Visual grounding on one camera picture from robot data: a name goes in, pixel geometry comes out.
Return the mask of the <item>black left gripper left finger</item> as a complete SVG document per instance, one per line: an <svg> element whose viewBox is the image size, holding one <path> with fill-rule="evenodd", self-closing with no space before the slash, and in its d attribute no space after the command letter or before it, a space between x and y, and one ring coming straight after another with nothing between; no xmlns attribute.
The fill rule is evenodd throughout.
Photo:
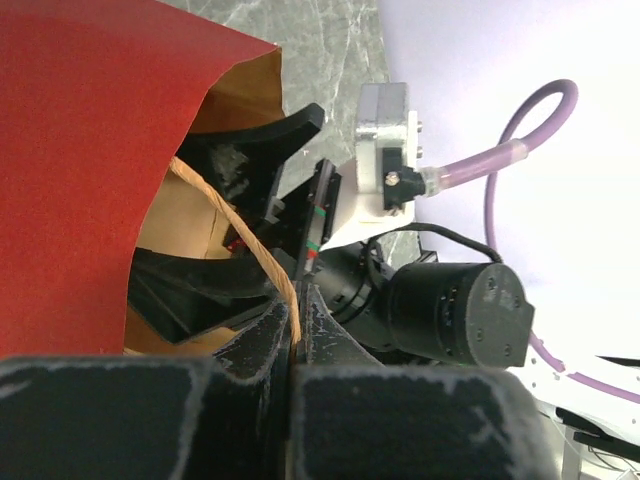
<svg viewBox="0 0 640 480"><path fill-rule="evenodd" d="M289 312L276 301L209 356L1 364L5 479L277 479Z"/></svg>

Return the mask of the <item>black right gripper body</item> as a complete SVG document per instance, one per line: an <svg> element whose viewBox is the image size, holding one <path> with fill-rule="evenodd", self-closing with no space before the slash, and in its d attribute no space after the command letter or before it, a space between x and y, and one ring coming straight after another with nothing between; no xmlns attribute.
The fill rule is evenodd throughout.
<svg viewBox="0 0 640 480"><path fill-rule="evenodd" d="M330 243L338 233L346 176L323 159L310 178L279 198L281 173L278 163L236 167L227 175L227 199L292 280L315 284L335 319L353 320L372 301L366 255L378 260L380 249L369 250L356 238Z"/></svg>

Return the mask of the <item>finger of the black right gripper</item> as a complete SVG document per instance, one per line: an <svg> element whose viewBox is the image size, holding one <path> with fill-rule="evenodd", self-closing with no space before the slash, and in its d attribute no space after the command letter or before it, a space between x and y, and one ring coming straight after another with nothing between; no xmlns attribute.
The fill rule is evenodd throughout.
<svg viewBox="0 0 640 480"><path fill-rule="evenodd" d="M137 248L128 283L129 306L174 345L217 327L242 325L277 295L251 256L196 259Z"/></svg>
<svg viewBox="0 0 640 480"><path fill-rule="evenodd" d="M284 164L323 128L324 109L311 103L259 127L189 133L177 157L202 176L248 224L262 220Z"/></svg>

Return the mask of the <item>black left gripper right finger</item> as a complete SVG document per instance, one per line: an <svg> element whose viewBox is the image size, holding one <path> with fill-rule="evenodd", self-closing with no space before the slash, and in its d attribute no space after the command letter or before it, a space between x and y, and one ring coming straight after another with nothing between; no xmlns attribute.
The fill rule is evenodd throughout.
<svg viewBox="0 0 640 480"><path fill-rule="evenodd" d="M550 449L532 396L512 374L385 366L299 293L292 389L296 479L546 479Z"/></svg>

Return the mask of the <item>red paper bag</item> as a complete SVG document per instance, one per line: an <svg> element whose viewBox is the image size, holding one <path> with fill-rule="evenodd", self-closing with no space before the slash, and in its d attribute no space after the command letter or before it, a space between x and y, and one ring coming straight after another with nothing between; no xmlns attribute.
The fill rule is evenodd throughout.
<svg viewBox="0 0 640 480"><path fill-rule="evenodd" d="M281 51L159 1L1 5L1 353L117 354L187 132L282 116Z"/></svg>

